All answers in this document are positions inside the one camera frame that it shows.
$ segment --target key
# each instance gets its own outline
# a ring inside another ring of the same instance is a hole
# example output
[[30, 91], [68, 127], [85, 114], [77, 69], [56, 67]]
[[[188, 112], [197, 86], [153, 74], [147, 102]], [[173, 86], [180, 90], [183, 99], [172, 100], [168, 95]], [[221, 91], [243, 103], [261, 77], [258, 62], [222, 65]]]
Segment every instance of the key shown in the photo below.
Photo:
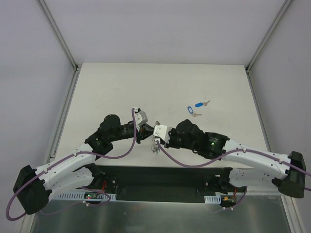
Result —
[[207, 106], [209, 102], [210, 102], [210, 100], [207, 101], [207, 102], [204, 102], [203, 105], [204, 105], [204, 106]]
[[193, 117], [202, 116], [202, 114], [192, 113], [192, 116], [193, 116]]

